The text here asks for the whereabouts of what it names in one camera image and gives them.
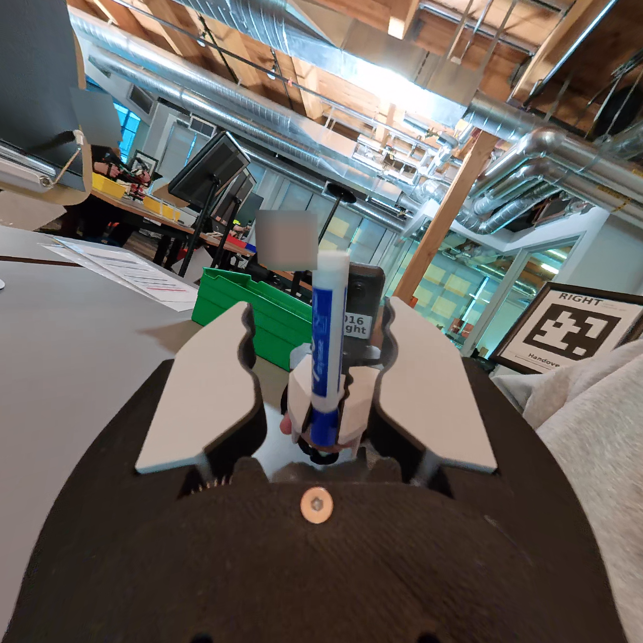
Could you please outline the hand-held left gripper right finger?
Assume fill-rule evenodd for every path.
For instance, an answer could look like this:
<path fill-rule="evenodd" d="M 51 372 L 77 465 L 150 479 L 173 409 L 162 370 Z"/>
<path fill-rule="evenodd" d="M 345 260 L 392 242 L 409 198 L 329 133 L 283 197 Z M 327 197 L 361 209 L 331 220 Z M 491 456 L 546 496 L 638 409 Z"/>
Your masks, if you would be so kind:
<path fill-rule="evenodd" d="M 403 482 L 427 484 L 441 466 L 491 474 L 497 462 L 454 344 L 398 297 L 382 314 L 373 446 Z"/>

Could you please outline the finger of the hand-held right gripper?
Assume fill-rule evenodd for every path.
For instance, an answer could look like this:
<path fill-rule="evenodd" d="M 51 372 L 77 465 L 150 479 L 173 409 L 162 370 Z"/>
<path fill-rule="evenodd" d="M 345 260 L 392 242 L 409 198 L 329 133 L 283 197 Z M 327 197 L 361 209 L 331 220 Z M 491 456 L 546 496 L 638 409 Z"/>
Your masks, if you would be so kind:
<path fill-rule="evenodd" d="M 310 343 L 294 348 L 290 354 L 287 390 L 287 413 L 291 422 L 291 439 L 296 444 L 305 432 L 312 395 L 312 349 Z"/>
<path fill-rule="evenodd" d="M 358 448 L 368 425 L 377 378 L 378 369 L 372 366 L 355 366 L 349 369 L 339 425 L 339 446 Z"/>

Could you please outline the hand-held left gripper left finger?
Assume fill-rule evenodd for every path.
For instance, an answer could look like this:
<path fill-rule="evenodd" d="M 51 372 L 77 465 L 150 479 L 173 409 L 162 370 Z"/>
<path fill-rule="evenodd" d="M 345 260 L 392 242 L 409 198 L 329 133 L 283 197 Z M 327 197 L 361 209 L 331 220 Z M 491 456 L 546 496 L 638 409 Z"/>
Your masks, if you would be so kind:
<path fill-rule="evenodd" d="M 240 301 L 175 355 L 135 463 L 140 474 L 194 466 L 232 475 L 262 446 L 268 423 L 256 361 L 253 307 Z"/>

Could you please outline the blue white marker pen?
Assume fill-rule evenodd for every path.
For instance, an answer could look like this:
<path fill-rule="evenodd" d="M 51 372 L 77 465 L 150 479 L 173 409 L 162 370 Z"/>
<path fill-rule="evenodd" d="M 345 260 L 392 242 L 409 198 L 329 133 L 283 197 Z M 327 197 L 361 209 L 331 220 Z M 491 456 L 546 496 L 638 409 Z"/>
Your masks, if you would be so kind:
<path fill-rule="evenodd" d="M 343 323 L 349 279 L 349 253 L 320 251 L 312 272 L 312 384 L 309 438 L 322 448 L 336 443 L 342 383 Z"/>

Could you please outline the green plastic bin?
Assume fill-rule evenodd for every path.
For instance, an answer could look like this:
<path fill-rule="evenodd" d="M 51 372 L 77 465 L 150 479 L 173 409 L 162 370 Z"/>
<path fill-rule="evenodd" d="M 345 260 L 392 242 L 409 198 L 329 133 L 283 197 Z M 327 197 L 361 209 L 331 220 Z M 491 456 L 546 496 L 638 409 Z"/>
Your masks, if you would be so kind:
<path fill-rule="evenodd" d="M 291 370 L 291 352 L 311 343 L 311 306 L 249 275 L 204 268 L 192 320 L 206 326 L 240 301 L 253 307 L 256 355 Z"/>

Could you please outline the black disc pole lamp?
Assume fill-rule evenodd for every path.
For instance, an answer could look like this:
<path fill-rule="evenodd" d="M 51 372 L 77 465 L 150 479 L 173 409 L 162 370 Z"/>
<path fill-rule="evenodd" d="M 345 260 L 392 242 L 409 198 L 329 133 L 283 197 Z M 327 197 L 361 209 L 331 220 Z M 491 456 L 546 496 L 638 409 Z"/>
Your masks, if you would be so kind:
<path fill-rule="evenodd" d="M 350 190 L 346 189 L 345 187 L 343 187 L 338 183 L 327 182 L 322 192 L 322 195 L 327 197 L 332 197 L 334 200 L 334 203 L 330 213 L 327 215 L 326 220 L 319 232 L 319 235 L 317 238 L 319 245 L 321 245 L 321 242 L 327 232 L 327 229 L 333 219 L 334 214 L 336 213 L 336 210 L 338 209 L 338 206 L 341 203 L 354 205 L 357 202 L 356 196 Z"/>

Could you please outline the laminated paper sheet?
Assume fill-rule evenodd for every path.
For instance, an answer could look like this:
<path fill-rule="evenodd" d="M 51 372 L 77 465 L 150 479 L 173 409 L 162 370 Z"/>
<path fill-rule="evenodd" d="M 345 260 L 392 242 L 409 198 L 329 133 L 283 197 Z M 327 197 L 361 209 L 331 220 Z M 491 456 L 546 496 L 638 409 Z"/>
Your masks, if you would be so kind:
<path fill-rule="evenodd" d="M 122 249 L 61 238 L 44 244 L 51 252 L 178 312 L 193 310 L 197 289 L 155 264 Z"/>

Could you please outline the black computer monitor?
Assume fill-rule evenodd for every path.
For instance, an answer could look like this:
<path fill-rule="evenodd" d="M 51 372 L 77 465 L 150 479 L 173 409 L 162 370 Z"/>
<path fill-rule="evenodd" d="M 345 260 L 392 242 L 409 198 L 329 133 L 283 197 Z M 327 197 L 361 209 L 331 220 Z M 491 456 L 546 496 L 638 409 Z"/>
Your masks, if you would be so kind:
<path fill-rule="evenodd" d="M 205 220 L 212 216 L 221 195 L 242 174 L 251 160 L 237 140 L 223 131 L 212 137 L 197 155 L 167 185 L 168 193 L 200 208 L 179 276 L 184 277 Z"/>
<path fill-rule="evenodd" d="M 242 170 L 230 185 L 222 192 L 217 201 L 211 216 L 212 229 L 215 235 L 222 235 L 228 224 L 228 219 L 233 221 L 229 232 L 240 234 L 245 230 L 253 219 L 253 213 L 257 209 L 254 204 L 253 190 L 256 181 L 248 169 Z"/>

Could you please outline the black framed tag sign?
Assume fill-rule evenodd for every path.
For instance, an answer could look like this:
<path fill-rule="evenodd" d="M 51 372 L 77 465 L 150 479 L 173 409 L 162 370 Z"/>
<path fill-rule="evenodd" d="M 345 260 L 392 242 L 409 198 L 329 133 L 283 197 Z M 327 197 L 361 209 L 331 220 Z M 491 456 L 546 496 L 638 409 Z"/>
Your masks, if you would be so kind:
<path fill-rule="evenodd" d="M 546 374 L 641 335 L 641 296 L 549 282 L 488 360 L 520 374 Z"/>

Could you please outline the person's grey sweatshirt torso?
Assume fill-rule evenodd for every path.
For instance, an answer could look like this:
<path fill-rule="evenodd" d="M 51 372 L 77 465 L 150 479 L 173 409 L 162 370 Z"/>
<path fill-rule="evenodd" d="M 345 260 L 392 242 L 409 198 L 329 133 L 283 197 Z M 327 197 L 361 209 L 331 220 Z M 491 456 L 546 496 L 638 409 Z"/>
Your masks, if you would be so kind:
<path fill-rule="evenodd" d="M 554 455 L 596 536 L 629 642 L 642 641 L 642 339 L 546 374 L 491 377 Z"/>

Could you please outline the cluster of silver ducts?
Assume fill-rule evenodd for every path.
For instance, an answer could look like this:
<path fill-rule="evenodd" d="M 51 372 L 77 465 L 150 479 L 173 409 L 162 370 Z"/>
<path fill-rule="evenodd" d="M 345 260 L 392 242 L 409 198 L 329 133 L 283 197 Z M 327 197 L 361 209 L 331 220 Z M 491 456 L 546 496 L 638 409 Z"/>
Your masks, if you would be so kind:
<path fill-rule="evenodd" d="M 477 95 L 464 121 L 511 142 L 478 176 L 454 220 L 491 235 L 558 193 L 642 219 L 642 120 L 592 143 L 507 103 Z"/>

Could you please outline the large cardboard backed black screen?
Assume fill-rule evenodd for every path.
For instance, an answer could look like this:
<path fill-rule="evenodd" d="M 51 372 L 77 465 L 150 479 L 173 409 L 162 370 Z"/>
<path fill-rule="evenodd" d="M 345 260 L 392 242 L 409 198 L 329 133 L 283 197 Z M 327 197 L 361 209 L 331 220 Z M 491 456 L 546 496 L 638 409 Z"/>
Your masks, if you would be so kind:
<path fill-rule="evenodd" d="M 1 190 L 76 205 L 91 192 L 90 145 L 73 90 L 82 53 L 65 1 L 1 2 Z"/>

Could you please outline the wooden support post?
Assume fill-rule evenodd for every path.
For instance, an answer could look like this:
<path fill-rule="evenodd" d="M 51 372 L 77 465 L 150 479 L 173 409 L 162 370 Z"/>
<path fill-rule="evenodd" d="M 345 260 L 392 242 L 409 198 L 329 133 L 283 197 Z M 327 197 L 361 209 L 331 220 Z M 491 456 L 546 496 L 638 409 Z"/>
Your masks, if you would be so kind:
<path fill-rule="evenodd" d="M 394 296 L 404 303 L 411 304 L 424 273 L 499 140 L 491 133 L 478 134 L 394 291 Z"/>

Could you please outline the long silver ventilation duct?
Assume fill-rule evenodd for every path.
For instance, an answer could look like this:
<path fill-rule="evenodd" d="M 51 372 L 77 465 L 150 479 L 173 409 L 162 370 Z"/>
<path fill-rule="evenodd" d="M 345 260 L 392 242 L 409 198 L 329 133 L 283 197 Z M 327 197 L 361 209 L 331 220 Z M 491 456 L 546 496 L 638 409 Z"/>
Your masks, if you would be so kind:
<path fill-rule="evenodd" d="M 95 68 L 353 189 L 357 211 L 397 234 L 410 223 L 380 199 L 397 200 L 401 191 L 358 169 L 355 141 L 74 7 L 68 11 Z"/>

